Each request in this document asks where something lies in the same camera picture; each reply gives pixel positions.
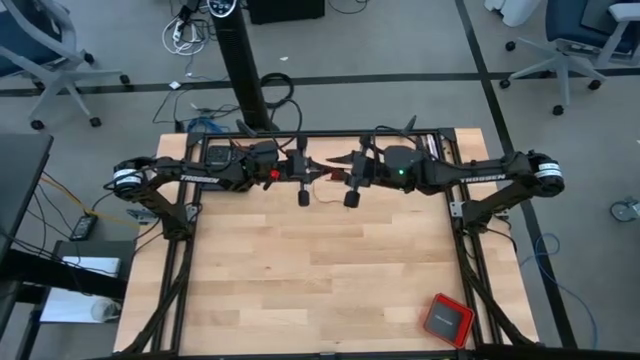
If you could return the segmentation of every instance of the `office chair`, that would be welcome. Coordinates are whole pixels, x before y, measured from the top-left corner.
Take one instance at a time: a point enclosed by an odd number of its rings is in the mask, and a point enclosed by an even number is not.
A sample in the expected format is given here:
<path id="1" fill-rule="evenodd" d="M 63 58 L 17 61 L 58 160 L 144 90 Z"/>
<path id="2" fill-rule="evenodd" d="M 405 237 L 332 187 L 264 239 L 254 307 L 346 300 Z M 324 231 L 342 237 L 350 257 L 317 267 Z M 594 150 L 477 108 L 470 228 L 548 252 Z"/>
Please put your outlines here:
<path id="1" fill-rule="evenodd" d="M 91 115 L 75 83 L 120 75 L 120 82 L 129 85 L 129 77 L 119 70 L 76 70 L 83 62 L 93 64 L 95 59 L 76 48 L 76 31 L 69 11 L 62 5 L 53 0 L 0 1 L 7 8 L 0 12 L 0 78 L 22 74 L 43 90 L 28 117 L 31 127 L 44 129 L 36 116 L 63 89 L 87 115 L 91 126 L 100 126 L 100 118 Z"/>
<path id="2" fill-rule="evenodd" d="M 582 17 L 589 0 L 549 0 L 546 12 L 547 40 L 553 43 L 549 48 L 532 41 L 518 38 L 518 43 L 529 46 L 546 60 L 515 72 L 508 79 L 500 81 L 500 87 L 506 89 L 511 86 L 510 80 L 518 79 L 529 74 L 542 72 L 541 77 L 550 76 L 555 72 L 560 82 L 562 105 L 553 108 L 554 115 L 562 115 L 564 106 L 568 106 L 571 99 L 569 94 L 569 71 L 574 71 L 588 78 L 594 79 L 589 89 L 597 90 L 606 77 L 591 67 L 585 66 L 572 56 L 586 57 L 598 68 L 607 63 L 618 63 L 629 66 L 640 62 L 640 3 L 618 3 L 608 7 L 609 13 L 617 22 L 612 35 L 582 25 Z M 505 45 L 507 51 L 513 51 L 516 44 L 513 41 Z"/>

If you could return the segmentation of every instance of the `white label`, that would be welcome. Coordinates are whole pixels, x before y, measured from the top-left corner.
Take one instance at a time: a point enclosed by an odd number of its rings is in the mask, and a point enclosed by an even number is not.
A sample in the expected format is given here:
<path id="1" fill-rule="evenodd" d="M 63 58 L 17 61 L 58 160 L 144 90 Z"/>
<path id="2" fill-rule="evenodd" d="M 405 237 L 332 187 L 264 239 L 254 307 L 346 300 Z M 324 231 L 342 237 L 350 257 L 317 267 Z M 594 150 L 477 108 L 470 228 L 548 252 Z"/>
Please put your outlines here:
<path id="1" fill-rule="evenodd" d="M 491 176 L 477 176 L 472 178 L 460 179 L 463 183 L 474 183 L 474 182 L 488 182 L 488 181 L 498 181 L 506 179 L 507 175 L 491 175 Z"/>
<path id="2" fill-rule="evenodd" d="M 134 169 L 118 170 L 118 171 L 115 172 L 115 174 L 113 174 L 113 179 L 114 180 L 118 179 L 121 176 L 125 176 L 125 175 L 131 174 L 133 172 L 136 172 L 136 170 L 134 170 Z M 127 176 L 125 178 L 122 178 L 122 179 L 116 181 L 116 185 L 120 185 L 120 184 L 126 183 L 126 182 L 133 182 L 133 183 L 136 183 L 136 184 L 140 184 L 142 182 L 142 180 L 137 176 Z"/>
<path id="3" fill-rule="evenodd" d="M 540 164 L 540 165 L 538 165 L 538 169 L 540 169 L 540 171 L 542 171 L 542 170 L 560 170 L 560 165 L 552 164 L 552 163 Z"/>
<path id="4" fill-rule="evenodd" d="M 543 170 L 543 171 L 538 171 L 536 173 L 536 177 L 537 178 L 541 178 L 541 177 L 545 177 L 545 176 L 559 176 L 559 177 L 562 177 L 562 171 L 558 171 L 558 170 Z"/>
<path id="5" fill-rule="evenodd" d="M 180 180 L 207 183 L 207 184 L 217 184 L 218 182 L 220 182 L 220 179 L 218 178 L 206 178 L 202 176 L 191 176 L 191 175 L 182 175 L 180 176 Z"/>

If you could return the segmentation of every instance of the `wooden tabletop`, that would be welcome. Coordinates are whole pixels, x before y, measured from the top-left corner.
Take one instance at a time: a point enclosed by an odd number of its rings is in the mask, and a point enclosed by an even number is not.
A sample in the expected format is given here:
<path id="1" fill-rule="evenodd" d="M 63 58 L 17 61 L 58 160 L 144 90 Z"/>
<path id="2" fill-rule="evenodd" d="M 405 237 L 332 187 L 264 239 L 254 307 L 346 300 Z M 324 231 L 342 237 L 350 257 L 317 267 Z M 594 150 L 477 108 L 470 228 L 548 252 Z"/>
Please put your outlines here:
<path id="1" fill-rule="evenodd" d="M 480 129 L 456 133 L 463 161 L 488 158 Z M 185 135 L 163 135 L 158 156 L 182 158 L 185 141 Z M 378 139 L 380 147 L 405 143 Z M 310 138 L 307 154 L 322 162 L 357 147 L 357 138 Z M 314 184 L 307 208 L 297 205 L 297 184 L 203 194 L 181 355 L 451 349 L 418 326 L 435 294 L 464 303 L 444 195 L 362 189 L 360 207 L 349 209 L 342 205 L 344 184 Z M 161 192 L 175 199 L 177 189 L 172 183 Z M 496 185 L 470 191 L 481 199 Z M 489 227 L 508 233 L 500 222 Z M 492 233 L 480 238 L 496 301 L 537 339 L 510 241 Z M 157 305 L 167 245 L 158 239 L 136 255 L 115 350 L 129 345 Z M 482 308 L 479 313 L 488 334 Z M 168 329 L 172 317 L 170 311 Z"/>

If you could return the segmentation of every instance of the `yellow cable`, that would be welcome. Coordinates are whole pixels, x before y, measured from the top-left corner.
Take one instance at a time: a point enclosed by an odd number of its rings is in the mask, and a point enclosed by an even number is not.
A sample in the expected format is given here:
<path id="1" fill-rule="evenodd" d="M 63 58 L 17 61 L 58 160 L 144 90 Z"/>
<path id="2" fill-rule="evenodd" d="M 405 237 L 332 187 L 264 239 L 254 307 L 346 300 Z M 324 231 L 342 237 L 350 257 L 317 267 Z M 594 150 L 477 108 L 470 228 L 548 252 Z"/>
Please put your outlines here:
<path id="1" fill-rule="evenodd" d="M 67 191 L 65 188 L 63 188 L 62 186 L 60 186 L 60 185 L 56 184 L 55 182 L 53 182 L 53 181 L 51 181 L 51 180 L 49 180 L 49 179 L 47 179 L 47 178 L 44 178 L 44 177 L 40 178 L 40 180 L 42 180 L 42 181 L 46 182 L 47 184 L 49 184 L 49 185 L 53 186 L 54 188 L 56 188 L 56 189 L 58 189 L 58 190 L 60 190 L 60 191 L 61 191 L 63 194 L 65 194 L 65 195 L 66 195 L 66 196 L 67 196 L 67 197 L 68 197 L 68 198 L 69 198 L 69 199 L 70 199 L 74 204 L 76 204 L 76 205 L 78 205 L 79 207 L 81 207 L 81 208 L 82 208 L 82 210 L 84 210 L 84 212 L 86 212 L 87 214 L 91 214 L 91 215 L 97 216 L 97 217 L 99 217 L 99 218 L 102 218 L 102 219 L 104 219 L 104 220 L 112 221 L 112 222 L 114 222 L 114 223 L 118 223 L 118 224 L 121 224 L 121 225 L 126 225 L 126 226 L 129 226 L 129 227 L 134 228 L 134 229 L 139 229 L 139 228 L 140 228 L 137 224 L 134 224 L 134 223 L 132 223 L 132 222 L 125 221 L 125 220 L 120 220 L 120 219 L 118 219 L 118 218 L 116 218 L 116 217 L 113 217 L 113 216 L 111 216 L 111 215 L 102 214 L 102 213 L 99 213 L 99 212 L 94 211 L 94 210 L 92 210 L 92 209 L 89 209 L 88 207 L 84 206 L 84 204 L 83 204 L 83 203 L 81 203 L 80 201 L 78 201 L 78 200 L 75 198 L 75 196 L 73 196 L 70 192 L 68 192 L 68 191 Z"/>

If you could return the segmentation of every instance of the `red device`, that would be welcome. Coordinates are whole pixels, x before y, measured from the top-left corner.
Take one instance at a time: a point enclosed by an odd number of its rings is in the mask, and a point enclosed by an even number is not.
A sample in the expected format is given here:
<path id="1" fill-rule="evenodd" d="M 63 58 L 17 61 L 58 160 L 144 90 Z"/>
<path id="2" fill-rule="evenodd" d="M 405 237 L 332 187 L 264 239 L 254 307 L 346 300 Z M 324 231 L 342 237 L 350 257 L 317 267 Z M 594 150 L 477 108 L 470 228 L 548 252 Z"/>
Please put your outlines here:
<path id="1" fill-rule="evenodd" d="M 429 312 L 421 317 L 420 323 L 428 333 L 462 349 L 474 318 L 473 310 L 444 294 L 436 294 Z"/>

